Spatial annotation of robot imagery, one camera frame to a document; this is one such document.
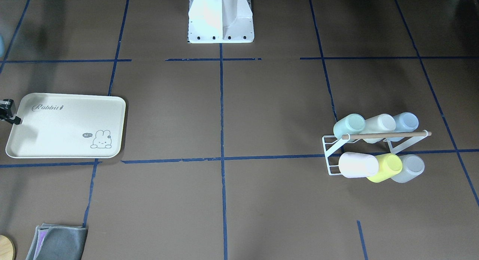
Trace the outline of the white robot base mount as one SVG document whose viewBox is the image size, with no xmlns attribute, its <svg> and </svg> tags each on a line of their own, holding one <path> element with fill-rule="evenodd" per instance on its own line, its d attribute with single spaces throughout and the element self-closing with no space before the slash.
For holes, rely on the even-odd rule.
<svg viewBox="0 0 479 260">
<path fill-rule="evenodd" d="M 189 0 L 188 17 L 189 43 L 254 41 L 251 0 Z"/>
</svg>

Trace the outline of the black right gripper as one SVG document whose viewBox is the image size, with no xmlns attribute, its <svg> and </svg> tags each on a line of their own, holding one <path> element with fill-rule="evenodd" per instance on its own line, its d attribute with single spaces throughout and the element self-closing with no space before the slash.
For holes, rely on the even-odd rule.
<svg viewBox="0 0 479 260">
<path fill-rule="evenodd" d="M 20 124 L 22 119 L 14 117 L 14 100 L 3 99 L 0 100 L 0 119 L 7 120 L 10 124 Z"/>
</svg>

